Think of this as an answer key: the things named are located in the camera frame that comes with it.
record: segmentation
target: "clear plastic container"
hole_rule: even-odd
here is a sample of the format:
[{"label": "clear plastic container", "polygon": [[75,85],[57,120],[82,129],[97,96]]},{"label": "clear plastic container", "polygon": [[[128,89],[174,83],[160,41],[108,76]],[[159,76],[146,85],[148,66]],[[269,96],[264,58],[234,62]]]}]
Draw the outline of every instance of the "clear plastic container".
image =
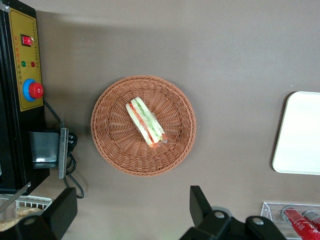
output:
[{"label": "clear plastic container", "polygon": [[261,216],[270,219],[280,232],[288,240],[300,240],[301,237],[295,232],[292,226],[287,223],[281,216],[284,207],[293,206],[300,214],[305,211],[313,210],[320,215],[320,205],[296,204],[296,203],[280,203],[280,202],[264,202],[261,210]]}]

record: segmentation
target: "metal screw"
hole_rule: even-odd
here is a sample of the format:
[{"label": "metal screw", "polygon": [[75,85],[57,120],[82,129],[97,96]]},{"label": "metal screw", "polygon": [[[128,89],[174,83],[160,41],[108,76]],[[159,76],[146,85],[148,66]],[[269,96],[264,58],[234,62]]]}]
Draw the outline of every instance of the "metal screw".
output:
[{"label": "metal screw", "polygon": [[33,224],[35,221],[36,221],[37,217],[34,216],[34,217],[31,217],[31,218],[28,218],[24,221],[24,225],[30,225],[30,224]]},{"label": "metal screw", "polygon": [[255,224],[257,224],[257,225],[263,225],[263,224],[265,224],[264,221],[262,221],[262,219],[260,219],[260,218],[258,218],[258,217],[254,217],[254,218],[252,219],[252,221],[253,221]]},{"label": "metal screw", "polygon": [[220,211],[216,211],[216,212],[214,213],[214,215],[215,215],[218,219],[223,219],[223,218],[225,218],[225,215],[224,215],[222,212],[220,212]]}]

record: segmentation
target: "wicker basket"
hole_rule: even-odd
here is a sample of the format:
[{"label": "wicker basket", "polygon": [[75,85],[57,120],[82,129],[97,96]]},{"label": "wicker basket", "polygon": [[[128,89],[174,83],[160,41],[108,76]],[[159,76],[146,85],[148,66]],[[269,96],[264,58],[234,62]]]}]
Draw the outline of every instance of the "wicker basket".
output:
[{"label": "wicker basket", "polygon": [[[131,120],[126,103],[140,97],[157,117],[167,143],[149,147]],[[115,168],[136,176],[163,174],[181,163],[196,137],[195,113],[176,86],[155,76],[130,76],[108,87],[91,117],[93,141]]]}]

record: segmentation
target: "black cable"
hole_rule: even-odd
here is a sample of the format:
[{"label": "black cable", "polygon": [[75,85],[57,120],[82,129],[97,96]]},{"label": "black cable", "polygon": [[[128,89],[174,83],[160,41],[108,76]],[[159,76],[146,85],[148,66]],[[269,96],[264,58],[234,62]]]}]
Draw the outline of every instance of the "black cable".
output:
[{"label": "black cable", "polygon": [[[64,128],[65,125],[62,123],[61,119],[59,116],[56,114],[56,112],[53,110],[53,108],[49,105],[49,103],[43,99],[44,104],[47,106],[47,108],[50,110],[50,112],[53,114],[53,116],[57,119],[57,121],[61,124],[61,127]],[[75,149],[75,146],[77,145],[78,142],[78,137],[74,133],[70,132],[68,136],[68,148],[67,148],[67,159],[70,159],[70,162],[66,166],[66,171],[65,171],[65,177],[63,178],[64,184],[67,188],[69,187],[69,184],[67,182],[66,176],[68,176],[74,184],[79,188],[81,195],[76,196],[77,199],[83,199],[85,197],[85,192],[83,188],[80,186],[80,184],[75,180],[71,174],[76,170],[77,168],[77,161],[75,157],[72,155],[72,151]]]}]

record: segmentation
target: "sandwich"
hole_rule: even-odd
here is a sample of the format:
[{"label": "sandwich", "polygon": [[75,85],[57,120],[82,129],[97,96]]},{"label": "sandwich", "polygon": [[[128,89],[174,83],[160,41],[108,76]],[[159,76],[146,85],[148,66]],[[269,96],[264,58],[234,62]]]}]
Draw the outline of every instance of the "sandwich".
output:
[{"label": "sandwich", "polygon": [[125,107],[145,142],[151,148],[155,149],[161,142],[167,142],[168,137],[165,131],[140,97],[135,97]]}]

